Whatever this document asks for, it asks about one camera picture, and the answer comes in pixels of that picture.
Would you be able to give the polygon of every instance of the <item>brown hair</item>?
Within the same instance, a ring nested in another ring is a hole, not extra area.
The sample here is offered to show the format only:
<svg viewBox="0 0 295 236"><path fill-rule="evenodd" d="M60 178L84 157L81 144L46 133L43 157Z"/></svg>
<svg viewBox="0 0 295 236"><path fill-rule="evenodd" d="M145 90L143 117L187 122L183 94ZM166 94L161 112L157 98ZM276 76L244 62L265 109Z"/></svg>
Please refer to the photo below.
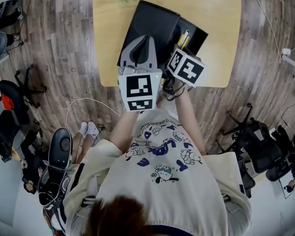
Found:
<svg viewBox="0 0 295 236"><path fill-rule="evenodd" d="M117 196L111 202L98 200L92 207L83 236L149 236L144 208L135 199Z"/></svg>

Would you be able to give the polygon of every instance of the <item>wooden table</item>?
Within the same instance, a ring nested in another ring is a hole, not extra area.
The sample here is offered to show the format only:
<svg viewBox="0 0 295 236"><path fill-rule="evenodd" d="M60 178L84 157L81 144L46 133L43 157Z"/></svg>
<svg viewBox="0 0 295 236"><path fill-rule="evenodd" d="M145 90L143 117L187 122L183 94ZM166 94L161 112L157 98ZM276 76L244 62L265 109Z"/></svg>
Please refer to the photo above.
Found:
<svg viewBox="0 0 295 236"><path fill-rule="evenodd" d="M116 87L117 60L139 0L93 0L95 49L101 84ZM179 13L208 33L199 56L208 70L201 86L227 86L237 49L241 0L146 0Z"/></svg>
<svg viewBox="0 0 295 236"><path fill-rule="evenodd" d="M18 152L13 147L12 147L12 158L17 161L21 161L21 158L20 158Z"/></svg>

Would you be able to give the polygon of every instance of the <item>electronic device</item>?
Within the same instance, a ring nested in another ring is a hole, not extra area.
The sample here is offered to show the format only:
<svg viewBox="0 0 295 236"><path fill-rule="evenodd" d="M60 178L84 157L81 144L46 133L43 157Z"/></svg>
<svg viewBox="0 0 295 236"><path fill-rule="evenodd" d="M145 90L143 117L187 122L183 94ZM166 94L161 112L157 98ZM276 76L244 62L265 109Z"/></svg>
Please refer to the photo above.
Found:
<svg viewBox="0 0 295 236"><path fill-rule="evenodd" d="M152 110L162 78L157 68L154 39L143 35L123 49L118 84L128 112Z"/></svg>

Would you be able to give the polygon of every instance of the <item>cartoon print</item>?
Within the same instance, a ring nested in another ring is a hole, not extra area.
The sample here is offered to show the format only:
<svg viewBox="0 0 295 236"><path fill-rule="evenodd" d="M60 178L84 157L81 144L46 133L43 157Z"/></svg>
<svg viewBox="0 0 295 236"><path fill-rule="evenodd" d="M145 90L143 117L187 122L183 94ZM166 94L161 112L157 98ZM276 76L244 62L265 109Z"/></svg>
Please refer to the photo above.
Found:
<svg viewBox="0 0 295 236"><path fill-rule="evenodd" d="M146 131L146 132L144 133L144 137L145 137L145 139L148 139L150 136L151 136L151 133L150 133L150 132Z"/></svg>
<svg viewBox="0 0 295 236"><path fill-rule="evenodd" d="M149 147L148 152L152 152L154 155L166 155L168 152L168 144L172 148L176 148L176 143L173 139L164 140L164 143L160 147Z"/></svg>
<svg viewBox="0 0 295 236"><path fill-rule="evenodd" d="M151 141L137 141L136 140L136 144L138 144L140 146L149 146L150 143L151 143Z"/></svg>
<svg viewBox="0 0 295 236"><path fill-rule="evenodd" d="M183 143L183 146L184 146L185 148L193 147L193 145L190 144L190 143Z"/></svg>
<svg viewBox="0 0 295 236"><path fill-rule="evenodd" d="M170 126L168 126L166 128L171 129L171 130L175 130L176 129L176 127L174 125L170 125Z"/></svg>
<svg viewBox="0 0 295 236"><path fill-rule="evenodd" d="M132 147L130 150L128 150L126 152L126 161L129 161L130 158L134 155L143 155L145 154L145 152L143 152L142 149L138 148L138 147Z"/></svg>
<svg viewBox="0 0 295 236"><path fill-rule="evenodd" d="M160 183L161 180L164 181L164 182L167 182L167 181L179 181L178 178L172 177L173 174L171 174L171 172L172 172L171 167L159 164L159 165L155 166L155 171L156 171L156 173L158 175L158 177L155 180L156 183Z"/></svg>
<svg viewBox="0 0 295 236"><path fill-rule="evenodd" d="M192 152L191 149L182 149L181 150L181 157L185 164L195 164L195 161L198 161L202 164L201 158L195 153Z"/></svg>
<svg viewBox="0 0 295 236"><path fill-rule="evenodd" d="M145 166L149 165L149 161L145 157L143 157L141 159L141 161L137 163L137 165L139 165L141 167L145 167Z"/></svg>
<svg viewBox="0 0 295 236"><path fill-rule="evenodd" d="M181 132L173 132L173 137L179 142L188 140L188 138Z"/></svg>
<svg viewBox="0 0 295 236"><path fill-rule="evenodd" d="M155 133L155 135L158 135L158 133L157 133L157 131L159 131L158 129L162 129L163 126L168 126L167 128L169 128L171 130L175 130L177 127L180 127L181 124L179 124L171 119L165 119L160 122L148 122L141 127L141 132L140 132L140 135L138 136L138 138L140 138L141 136L144 135L144 137L146 139L148 139L151 136L151 133L148 132L148 129L150 129L150 131L151 131L156 128L154 133Z"/></svg>
<svg viewBox="0 0 295 236"><path fill-rule="evenodd" d="M159 131L164 127L165 125L152 125L149 130L152 131L153 136L157 136L159 134Z"/></svg>
<svg viewBox="0 0 295 236"><path fill-rule="evenodd" d="M135 141L130 145L130 147L149 146L150 143L150 141Z"/></svg>
<svg viewBox="0 0 295 236"><path fill-rule="evenodd" d="M183 162L181 162L180 160L177 160L176 163L179 166L179 171L182 172L182 171L188 169L188 166L187 165L184 165Z"/></svg>

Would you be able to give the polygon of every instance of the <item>hand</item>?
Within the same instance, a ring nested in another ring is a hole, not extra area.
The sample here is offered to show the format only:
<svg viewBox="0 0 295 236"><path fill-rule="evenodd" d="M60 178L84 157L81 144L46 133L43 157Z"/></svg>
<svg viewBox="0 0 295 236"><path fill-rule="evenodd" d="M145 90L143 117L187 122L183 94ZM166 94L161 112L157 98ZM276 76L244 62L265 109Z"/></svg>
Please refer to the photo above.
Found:
<svg viewBox="0 0 295 236"><path fill-rule="evenodd" d="M42 174L43 174L43 168L39 167L38 168L38 175L39 175L39 177L41 177Z"/></svg>
<svg viewBox="0 0 295 236"><path fill-rule="evenodd" d="M22 159L21 160L21 168L22 168L22 170L26 169L27 167L28 167L27 161L25 159Z"/></svg>

